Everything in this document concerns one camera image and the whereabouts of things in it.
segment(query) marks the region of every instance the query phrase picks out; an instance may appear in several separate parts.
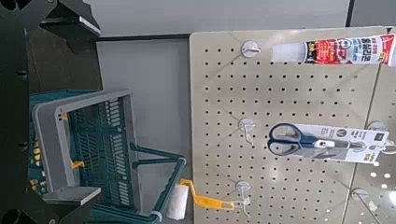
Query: scissors packaging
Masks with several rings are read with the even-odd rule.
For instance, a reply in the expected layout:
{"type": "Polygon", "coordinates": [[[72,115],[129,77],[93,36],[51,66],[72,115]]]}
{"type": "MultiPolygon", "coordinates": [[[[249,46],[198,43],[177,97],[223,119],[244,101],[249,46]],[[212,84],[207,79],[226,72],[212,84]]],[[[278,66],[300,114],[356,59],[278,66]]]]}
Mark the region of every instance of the scissors packaging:
{"type": "Polygon", "coordinates": [[[268,148],[277,156],[375,163],[389,132],[278,123],[270,130],[269,137],[268,148]]]}

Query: adhesive tube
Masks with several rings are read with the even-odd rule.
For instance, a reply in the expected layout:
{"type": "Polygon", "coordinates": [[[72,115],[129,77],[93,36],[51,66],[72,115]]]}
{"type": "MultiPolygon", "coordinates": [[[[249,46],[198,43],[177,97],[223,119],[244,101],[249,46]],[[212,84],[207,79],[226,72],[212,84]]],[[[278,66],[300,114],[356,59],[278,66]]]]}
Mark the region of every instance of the adhesive tube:
{"type": "Polygon", "coordinates": [[[370,64],[396,67],[395,34],[273,46],[274,63],[370,64]]]}

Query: paint roller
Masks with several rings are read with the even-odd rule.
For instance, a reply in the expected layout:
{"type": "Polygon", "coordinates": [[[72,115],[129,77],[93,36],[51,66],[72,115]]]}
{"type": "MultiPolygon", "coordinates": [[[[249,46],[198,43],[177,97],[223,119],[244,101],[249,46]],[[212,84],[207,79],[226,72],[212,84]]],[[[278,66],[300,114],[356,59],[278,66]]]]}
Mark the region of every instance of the paint roller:
{"type": "Polygon", "coordinates": [[[233,202],[226,202],[215,198],[209,198],[197,195],[195,187],[191,180],[180,179],[180,183],[175,186],[171,201],[168,206],[167,217],[174,220],[181,220],[186,215],[187,199],[189,196],[189,187],[191,189],[191,196],[195,204],[203,208],[219,209],[219,210],[234,210],[233,202]]]}

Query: black scissors handle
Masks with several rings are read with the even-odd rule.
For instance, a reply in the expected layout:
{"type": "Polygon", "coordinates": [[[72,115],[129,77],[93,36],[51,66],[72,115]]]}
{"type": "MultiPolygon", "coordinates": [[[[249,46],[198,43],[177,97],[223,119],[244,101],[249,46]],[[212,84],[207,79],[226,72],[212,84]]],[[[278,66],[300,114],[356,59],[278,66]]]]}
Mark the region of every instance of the black scissors handle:
{"type": "Polygon", "coordinates": [[[270,133],[269,133],[269,137],[270,139],[275,139],[275,140],[279,140],[282,141],[282,139],[277,139],[274,136],[274,131],[278,128],[278,127],[291,127],[295,132],[297,132],[297,134],[299,134],[300,138],[304,136],[304,134],[301,132],[301,130],[299,128],[297,128],[297,126],[295,126],[294,124],[290,124],[290,123],[278,123],[276,126],[274,126],[270,133]]]}
{"type": "Polygon", "coordinates": [[[275,140],[275,139],[268,140],[268,150],[270,150],[270,152],[276,156],[288,156],[288,155],[293,154],[296,151],[301,149],[301,147],[298,145],[298,143],[296,143],[296,144],[294,144],[294,145],[296,145],[296,147],[292,147],[291,149],[289,149],[287,151],[277,152],[271,147],[271,145],[273,145],[273,144],[284,144],[284,145],[291,146],[291,143],[290,143],[290,141],[283,142],[282,140],[275,140]]]}
{"type": "Polygon", "coordinates": [[[277,156],[287,156],[290,154],[295,153],[296,151],[300,150],[302,147],[314,147],[314,143],[318,141],[315,136],[305,135],[301,130],[295,126],[294,124],[290,123],[278,123],[274,126],[271,131],[269,132],[269,140],[268,140],[268,149],[277,156]],[[295,138],[286,138],[283,136],[279,137],[274,134],[274,131],[279,127],[289,127],[293,129],[296,133],[295,138]],[[276,152],[271,145],[280,144],[280,145],[289,145],[290,149],[282,152],[276,152]]]}

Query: pegboard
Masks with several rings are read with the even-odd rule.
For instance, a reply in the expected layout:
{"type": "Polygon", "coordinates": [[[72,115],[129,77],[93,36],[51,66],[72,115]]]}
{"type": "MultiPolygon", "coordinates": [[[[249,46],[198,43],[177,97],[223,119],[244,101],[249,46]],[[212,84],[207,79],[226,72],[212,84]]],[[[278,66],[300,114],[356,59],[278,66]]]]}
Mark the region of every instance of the pegboard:
{"type": "Polygon", "coordinates": [[[353,163],[275,157],[266,148],[279,122],[363,128],[377,65],[271,63],[274,44],[385,34],[383,27],[196,33],[191,36],[193,180],[205,196],[237,200],[246,180],[251,218],[241,210],[194,209],[195,223],[342,223],[353,163]],[[262,52],[244,58],[253,40],[262,52]],[[253,119],[254,146],[238,130],[253,119]]]}
{"type": "MultiPolygon", "coordinates": [[[[373,105],[368,123],[381,121],[389,126],[389,139],[396,140],[396,69],[381,65],[375,87],[373,105]]],[[[395,155],[381,154],[375,166],[359,164],[353,189],[364,189],[369,196],[366,204],[377,206],[370,214],[360,201],[350,200],[345,223],[377,224],[396,223],[396,163],[395,155]]]]}

